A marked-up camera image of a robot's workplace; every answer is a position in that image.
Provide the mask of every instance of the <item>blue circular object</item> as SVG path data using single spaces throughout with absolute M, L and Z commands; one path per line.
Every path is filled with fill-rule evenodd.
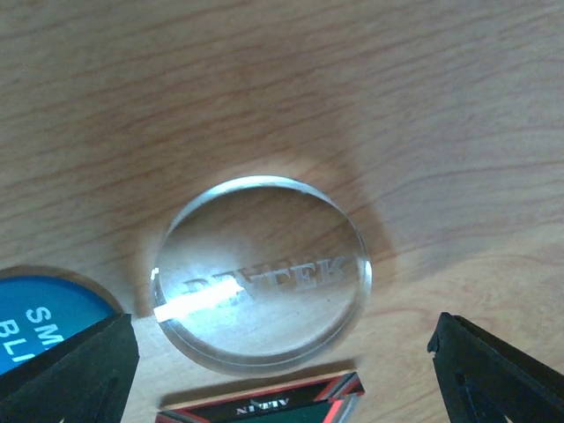
M 114 313 L 98 295 L 65 279 L 0 279 L 0 375 Z

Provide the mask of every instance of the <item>blue lid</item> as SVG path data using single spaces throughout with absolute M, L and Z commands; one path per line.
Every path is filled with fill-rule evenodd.
M 0 279 L 0 375 L 114 313 L 98 295 L 65 279 Z

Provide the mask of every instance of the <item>small rectangular box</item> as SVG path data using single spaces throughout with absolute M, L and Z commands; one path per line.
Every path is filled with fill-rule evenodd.
M 356 372 L 340 372 L 176 404 L 155 423 L 344 423 L 364 393 Z

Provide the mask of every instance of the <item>wooden table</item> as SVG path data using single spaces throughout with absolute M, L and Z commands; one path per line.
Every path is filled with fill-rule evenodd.
M 246 174 L 314 184 L 374 262 L 355 422 L 447 421 L 443 310 L 564 372 L 562 1 L 4 0 L 0 264 L 97 280 L 135 314 L 124 421 L 236 381 L 175 350 L 148 276 L 168 222 Z

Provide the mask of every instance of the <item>transparent circular disc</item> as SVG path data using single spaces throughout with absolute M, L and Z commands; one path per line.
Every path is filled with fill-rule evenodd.
M 271 373 L 342 338 L 371 280 L 358 231 L 328 197 L 250 176 L 206 191 L 174 220 L 152 271 L 154 314 L 195 362 Z

